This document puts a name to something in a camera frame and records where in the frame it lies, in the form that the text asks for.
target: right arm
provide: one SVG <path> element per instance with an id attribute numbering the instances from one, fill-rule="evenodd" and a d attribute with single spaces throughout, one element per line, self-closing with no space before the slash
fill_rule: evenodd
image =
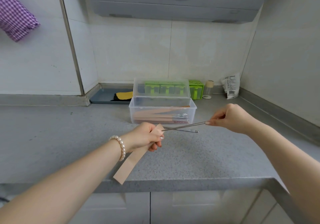
<path id="1" fill-rule="evenodd" d="M 248 135 L 266 154 L 296 205 L 311 221 L 320 223 L 320 162 L 239 105 L 226 105 L 206 124 Z"/>

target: chopstick wrapper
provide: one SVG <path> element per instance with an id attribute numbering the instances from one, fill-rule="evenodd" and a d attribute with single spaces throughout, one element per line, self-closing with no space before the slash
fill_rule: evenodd
<path id="1" fill-rule="evenodd" d="M 158 124 L 153 131 L 150 133 L 162 136 L 164 128 L 161 124 Z M 150 144 L 135 149 L 124 161 L 124 163 L 121 165 L 121 167 L 118 169 L 118 171 L 115 173 L 113 178 L 117 180 L 120 184 L 123 184 L 131 171 L 134 169 L 134 166 L 138 163 L 138 161 L 142 158 L 142 156 L 148 151 L 150 146 L 152 146 L 154 142 L 151 142 Z"/>

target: container lid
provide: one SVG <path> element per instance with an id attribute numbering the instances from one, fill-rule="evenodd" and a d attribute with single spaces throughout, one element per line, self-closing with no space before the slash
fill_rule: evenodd
<path id="1" fill-rule="evenodd" d="M 189 98 L 189 81 L 187 79 L 170 80 L 135 78 L 133 96 Z"/>

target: pearl bracelet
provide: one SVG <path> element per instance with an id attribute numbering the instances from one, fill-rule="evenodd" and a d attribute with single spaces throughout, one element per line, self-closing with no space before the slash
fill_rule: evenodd
<path id="1" fill-rule="evenodd" d="M 122 150 L 122 155 L 121 155 L 120 160 L 119 160 L 119 162 L 121 162 L 121 161 L 124 160 L 125 157 L 126 157 L 125 145 L 123 144 L 123 141 L 122 141 L 122 139 L 121 139 L 119 136 L 111 136 L 111 137 L 109 138 L 109 140 L 111 140 L 111 139 L 115 139 L 115 140 L 119 141 L 119 144 L 120 144 L 121 150 Z"/>

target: purple towel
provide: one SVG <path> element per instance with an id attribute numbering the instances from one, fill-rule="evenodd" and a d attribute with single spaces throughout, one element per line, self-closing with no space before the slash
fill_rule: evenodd
<path id="1" fill-rule="evenodd" d="M 19 0 L 0 0 L 0 28 L 15 42 L 39 25 Z"/>

